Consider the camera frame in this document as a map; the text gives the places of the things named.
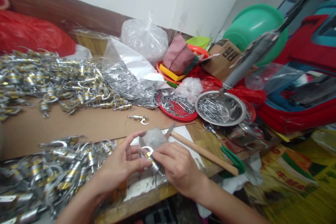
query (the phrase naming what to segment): clear plastic bag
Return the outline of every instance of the clear plastic bag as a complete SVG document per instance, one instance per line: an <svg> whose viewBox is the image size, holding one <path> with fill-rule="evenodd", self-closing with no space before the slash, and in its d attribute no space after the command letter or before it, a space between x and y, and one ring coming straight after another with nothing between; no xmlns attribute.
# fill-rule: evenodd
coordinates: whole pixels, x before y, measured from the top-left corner
<svg viewBox="0 0 336 224"><path fill-rule="evenodd" d="M120 41L140 53L153 66L163 60L168 50L167 33L152 23L152 15L148 20L126 20L121 29Z"/></svg>
<svg viewBox="0 0 336 224"><path fill-rule="evenodd" d="M203 92L203 86L199 78L188 77L175 89L179 97L187 98L190 104L195 104L197 97Z"/></svg>
<svg viewBox="0 0 336 224"><path fill-rule="evenodd" d="M142 55L113 38L107 42L102 70L118 94L148 109L159 106L159 89L171 88Z"/></svg>
<svg viewBox="0 0 336 224"><path fill-rule="evenodd" d="M305 73L277 63L269 63L245 77L245 86L252 90L265 90L266 94L300 78Z"/></svg>

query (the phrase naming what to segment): metal bowl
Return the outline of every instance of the metal bowl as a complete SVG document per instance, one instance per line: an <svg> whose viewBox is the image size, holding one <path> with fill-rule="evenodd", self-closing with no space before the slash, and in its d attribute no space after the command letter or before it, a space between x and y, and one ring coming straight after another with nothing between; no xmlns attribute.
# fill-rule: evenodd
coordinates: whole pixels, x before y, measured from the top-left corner
<svg viewBox="0 0 336 224"><path fill-rule="evenodd" d="M195 108L197 113L203 120L208 123L218 125L218 126L235 126L241 123L246 117L246 106L237 96L230 93L224 93L216 101L211 100L211 97L217 94L218 91L208 91L201 94L195 102ZM220 110L212 109L213 107L207 107L207 111L203 111L204 102L213 102L216 108Z"/></svg>

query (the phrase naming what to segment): plastic bag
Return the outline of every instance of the plastic bag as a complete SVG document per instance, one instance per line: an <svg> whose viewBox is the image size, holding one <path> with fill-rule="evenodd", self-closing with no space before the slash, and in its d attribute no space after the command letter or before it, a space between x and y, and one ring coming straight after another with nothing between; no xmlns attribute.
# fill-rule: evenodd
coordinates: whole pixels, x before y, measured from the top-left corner
<svg viewBox="0 0 336 224"><path fill-rule="evenodd" d="M305 155L278 145L262 159L260 173L263 184L244 186L251 203L269 204L300 194L309 186L318 186L310 173L312 161Z"/></svg>
<svg viewBox="0 0 336 224"><path fill-rule="evenodd" d="M318 145L336 156L336 131L319 129L311 137Z"/></svg>
<svg viewBox="0 0 336 224"><path fill-rule="evenodd" d="M56 25L9 10L0 10L0 51L41 49L57 52L60 57L72 55L76 43Z"/></svg>
<svg viewBox="0 0 336 224"><path fill-rule="evenodd" d="M252 90L263 89L269 95L304 74L305 72L286 65L269 63L246 76L245 85Z"/></svg>
<svg viewBox="0 0 336 224"><path fill-rule="evenodd" d="M105 80L134 105L154 109L159 106L158 89L171 89L144 57L110 38L102 61Z"/></svg>
<svg viewBox="0 0 336 224"><path fill-rule="evenodd" d="M310 158L309 171L319 185L308 186L299 194L263 206L262 212L273 224L336 223L336 158L312 139L293 149Z"/></svg>
<svg viewBox="0 0 336 224"><path fill-rule="evenodd" d="M267 95L264 90L250 90L245 86L238 86L227 91L230 94L237 96L239 99L254 103L257 105L263 104Z"/></svg>
<svg viewBox="0 0 336 224"><path fill-rule="evenodd" d="M187 77L200 78L203 86L203 92L219 90L222 83L203 70L200 65L196 65L187 75Z"/></svg>
<svg viewBox="0 0 336 224"><path fill-rule="evenodd" d="M175 89L177 96L187 98L190 104L195 104L197 97L203 92L203 86L199 78L188 77Z"/></svg>
<svg viewBox="0 0 336 224"><path fill-rule="evenodd" d="M153 66L163 60L168 50L167 33L152 23L152 15L148 20L129 19L121 28L120 41L140 53Z"/></svg>

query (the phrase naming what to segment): cardboard sheet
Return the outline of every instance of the cardboard sheet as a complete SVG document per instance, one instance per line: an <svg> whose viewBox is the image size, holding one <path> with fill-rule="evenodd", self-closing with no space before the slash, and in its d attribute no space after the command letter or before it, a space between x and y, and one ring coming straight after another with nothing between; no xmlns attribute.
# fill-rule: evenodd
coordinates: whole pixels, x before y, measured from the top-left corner
<svg viewBox="0 0 336 224"><path fill-rule="evenodd" d="M139 130L155 126L161 130L169 128L174 119L160 108L149 110L134 106L133 111L112 109L79 109L74 115L67 115L58 105L51 107L50 118L42 118L38 108L23 107L24 112L10 117L3 123L4 144L0 160L11 159L39 152L38 144L50 142L70 135L85 135L88 141L98 142L117 139ZM148 115L149 124L142 125L127 115ZM189 123L175 121L175 126Z"/></svg>

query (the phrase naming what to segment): pile of padlocks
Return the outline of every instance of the pile of padlocks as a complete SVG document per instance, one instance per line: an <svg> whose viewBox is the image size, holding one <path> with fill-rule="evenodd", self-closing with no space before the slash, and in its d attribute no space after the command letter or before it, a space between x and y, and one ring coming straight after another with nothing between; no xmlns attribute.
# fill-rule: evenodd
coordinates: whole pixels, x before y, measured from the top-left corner
<svg viewBox="0 0 336 224"><path fill-rule="evenodd" d="M2 223L30 223L46 211L60 214L80 188L113 152L114 144L79 141L69 136L40 144L41 151L6 161L0 168Z"/></svg>
<svg viewBox="0 0 336 224"><path fill-rule="evenodd" d="M104 80L100 64L62 59L56 53L14 51L0 59L0 121L20 112L20 106L34 107L25 97L39 97L44 118L58 103L68 114L78 108L132 108Z"/></svg>

